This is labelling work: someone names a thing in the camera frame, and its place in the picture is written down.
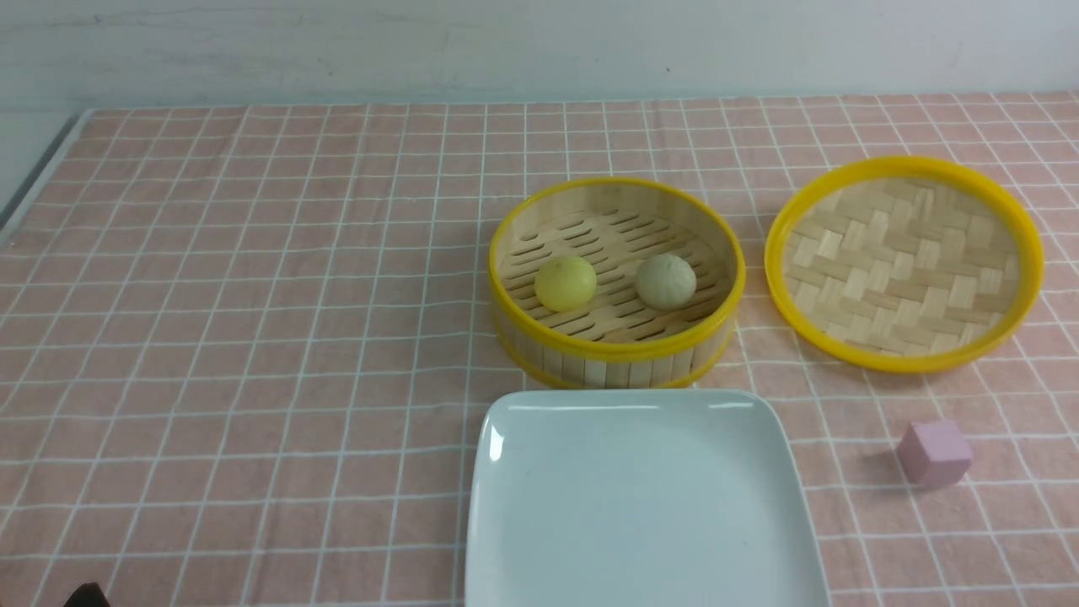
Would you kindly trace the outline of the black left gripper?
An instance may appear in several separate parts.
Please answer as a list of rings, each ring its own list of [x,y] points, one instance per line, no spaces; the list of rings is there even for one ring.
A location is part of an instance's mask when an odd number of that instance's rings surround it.
[[[84,583],[76,588],[64,607],[110,607],[110,602],[99,584]]]

